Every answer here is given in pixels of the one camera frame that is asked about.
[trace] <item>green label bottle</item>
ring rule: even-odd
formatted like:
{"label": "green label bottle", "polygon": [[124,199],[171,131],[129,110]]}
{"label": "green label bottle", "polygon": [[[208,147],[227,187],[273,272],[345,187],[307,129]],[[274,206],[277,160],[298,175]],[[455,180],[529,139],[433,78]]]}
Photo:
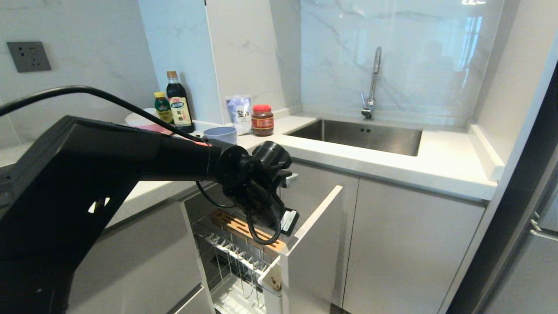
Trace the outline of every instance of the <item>green label bottle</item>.
{"label": "green label bottle", "polygon": [[155,109],[159,118],[167,123],[172,123],[172,110],[169,101],[163,92],[155,93]]}

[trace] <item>refrigerator door handle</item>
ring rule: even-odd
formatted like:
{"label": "refrigerator door handle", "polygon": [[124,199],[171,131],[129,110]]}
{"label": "refrigerator door handle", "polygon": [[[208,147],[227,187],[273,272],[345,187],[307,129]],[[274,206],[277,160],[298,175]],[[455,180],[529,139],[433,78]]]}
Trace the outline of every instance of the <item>refrigerator door handle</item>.
{"label": "refrigerator door handle", "polygon": [[539,237],[543,237],[545,239],[549,239],[549,240],[553,240],[553,241],[558,242],[558,232],[557,231],[539,227],[537,221],[534,220],[534,219],[531,219],[531,225],[533,226],[533,228],[535,228],[535,229],[531,229],[531,231],[530,231],[530,233],[532,235],[536,235],[536,236],[539,236]]}

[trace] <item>dish rack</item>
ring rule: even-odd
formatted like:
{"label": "dish rack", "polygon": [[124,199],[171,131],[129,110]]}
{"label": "dish rack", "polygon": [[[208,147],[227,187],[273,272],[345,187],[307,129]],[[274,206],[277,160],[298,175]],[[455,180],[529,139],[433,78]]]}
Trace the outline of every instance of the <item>dish rack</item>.
{"label": "dish rack", "polygon": [[[270,295],[258,279],[268,272],[285,243],[260,245],[253,241],[237,208],[225,211],[208,206],[202,217],[191,221],[191,228],[218,313],[275,313],[276,310],[267,311],[266,301],[277,296]],[[257,232],[262,238],[271,237],[261,230]],[[280,293],[276,294],[279,299],[272,302],[280,304]]]}

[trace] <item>refrigerator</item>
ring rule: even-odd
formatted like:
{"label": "refrigerator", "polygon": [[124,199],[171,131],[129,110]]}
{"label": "refrigerator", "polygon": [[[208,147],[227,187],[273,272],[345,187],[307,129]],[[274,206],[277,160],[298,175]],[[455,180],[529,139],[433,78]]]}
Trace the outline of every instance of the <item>refrigerator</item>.
{"label": "refrigerator", "polygon": [[558,313],[558,65],[447,313]]}

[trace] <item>blue bowl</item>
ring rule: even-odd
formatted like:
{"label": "blue bowl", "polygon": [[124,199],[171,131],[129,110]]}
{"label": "blue bowl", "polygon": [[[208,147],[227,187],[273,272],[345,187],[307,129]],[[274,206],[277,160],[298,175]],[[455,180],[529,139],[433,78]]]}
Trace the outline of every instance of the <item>blue bowl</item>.
{"label": "blue bowl", "polygon": [[230,126],[214,127],[204,131],[208,139],[216,139],[231,144],[237,143],[237,129]]}

